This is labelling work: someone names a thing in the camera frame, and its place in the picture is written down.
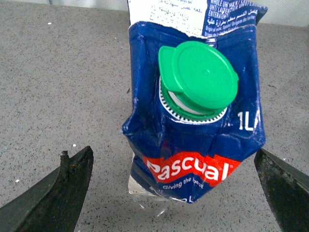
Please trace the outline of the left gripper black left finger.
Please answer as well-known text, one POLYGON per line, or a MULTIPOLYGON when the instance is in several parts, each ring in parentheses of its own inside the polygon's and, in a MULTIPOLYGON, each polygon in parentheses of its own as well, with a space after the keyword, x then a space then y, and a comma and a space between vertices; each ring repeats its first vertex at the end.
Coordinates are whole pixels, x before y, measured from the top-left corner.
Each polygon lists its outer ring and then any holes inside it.
POLYGON ((2 232, 72 232, 88 191, 94 163, 86 146, 63 151, 60 166, 0 209, 2 232))

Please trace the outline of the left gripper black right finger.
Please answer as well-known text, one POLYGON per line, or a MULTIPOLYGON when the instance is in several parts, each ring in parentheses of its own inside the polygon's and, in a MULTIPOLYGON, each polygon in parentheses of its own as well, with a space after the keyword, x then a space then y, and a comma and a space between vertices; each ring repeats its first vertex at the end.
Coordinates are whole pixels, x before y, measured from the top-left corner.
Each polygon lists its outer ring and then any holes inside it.
POLYGON ((283 232, 309 230, 309 176, 260 149, 255 168, 269 207, 283 232))

